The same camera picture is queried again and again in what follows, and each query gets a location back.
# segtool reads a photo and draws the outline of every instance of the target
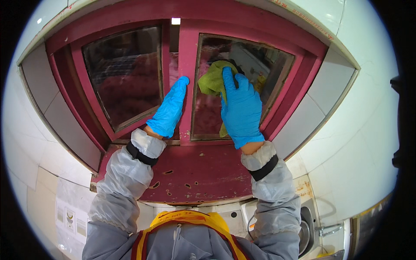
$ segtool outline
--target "yellow vest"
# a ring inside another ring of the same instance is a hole
[[[132,260],[146,259],[147,238],[149,234],[157,231],[159,227],[167,223],[189,223],[194,225],[204,225],[215,230],[222,239],[228,241],[234,259],[247,260],[247,255],[241,250],[235,236],[230,234],[230,230],[224,219],[216,212],[204,214],[194,210],[178,210],[160,212],[150,224],[148,229],[140,231],[131,251]]]

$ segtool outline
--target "gloved hand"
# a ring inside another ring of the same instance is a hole
[[[235,87],[230,67],[223,68],[223,80],[227,104],[221,95],[221,118],[236,149],[248,142],[262,142],[259,131],[262,102],[259,93],[243,74],[236,74],[238,89]]]
[[[155,133],[168,138],[173,136],[176,124],[182,116],[183,100],[188,84],[188,77],[180,77],[166,95],[153,118],[147,120],[146,124]]]

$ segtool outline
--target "dirty glass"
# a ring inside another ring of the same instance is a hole
[[[198,79],[207,73],[211,64],[218,60],[231,62],[239,73],[244,74],[255,90],[259,92],[263,104],[262,122],[273,106],[283,86],[294,55],[281,50],[249,42],[242,39],[200,34],[194,89],[191,140],[226,140],[220,138],[221,98],[201,93]]]
[[[82,48],[92,88],[114,131],[153,113],[161,104],[161,30],[143,27]]]

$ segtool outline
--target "green cleaning cloth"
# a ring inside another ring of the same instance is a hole
[[[208,68],[208,71],[198,80],[198,86],[201,93],[206,95],[219,96],[222,93],[225,104],[227,104],[227,94],[225,93],[225,86],[223,81],[223,67],[230,67],[233,76],[238,73],[236,67],[231,63],[223,60],[213,62]],[[227,135],[224,123],[221,125],[220,137]]]

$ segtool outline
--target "black velcro band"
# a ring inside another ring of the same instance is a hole
[[[277,155],[275,154],[270,161],[268,161],[261,169],[258,169],[256,171],[248,171],[251,176],[253,176],[255,181],[259,181],[266,177],[273,169],[276,167],[277,162],[279,159],[277,158]]]
[[[150,167],[155,166],[155,164],[157,163],[157,161],[159,160],[158,158],[150,158],[144,154],[142,154],[139,149],[137,149],[132,143],[131,141],[127,144],[126,146],[127,151],[131,154],[131,156],[133,156],[133,158],[138,159],[139,161],[141,161],[144,164],[150,165]]]

